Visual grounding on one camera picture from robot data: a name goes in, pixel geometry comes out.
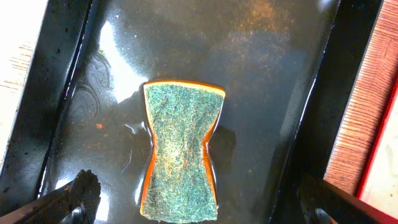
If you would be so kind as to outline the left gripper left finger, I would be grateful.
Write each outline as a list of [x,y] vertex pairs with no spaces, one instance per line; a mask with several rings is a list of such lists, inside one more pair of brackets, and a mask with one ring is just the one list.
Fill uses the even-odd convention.
[[63,187],[1,217],[1,223],[94,223],[101,184],[91,170],[81,170]]

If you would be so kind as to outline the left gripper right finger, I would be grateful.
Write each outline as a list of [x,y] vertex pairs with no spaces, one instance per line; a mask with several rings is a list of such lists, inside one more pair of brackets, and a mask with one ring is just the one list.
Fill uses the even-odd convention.
[[396,218],[308,174],[300,181],[297,197],[306,223],[397,223]]

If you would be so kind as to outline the green and orange sponge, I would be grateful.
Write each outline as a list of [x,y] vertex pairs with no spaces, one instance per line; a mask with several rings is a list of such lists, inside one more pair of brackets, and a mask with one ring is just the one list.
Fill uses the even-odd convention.
[[140,213],[169,223],[218,218],[216,180],[208,150],[226,93],[220,86],[157,80],[143,86],[152,155]]

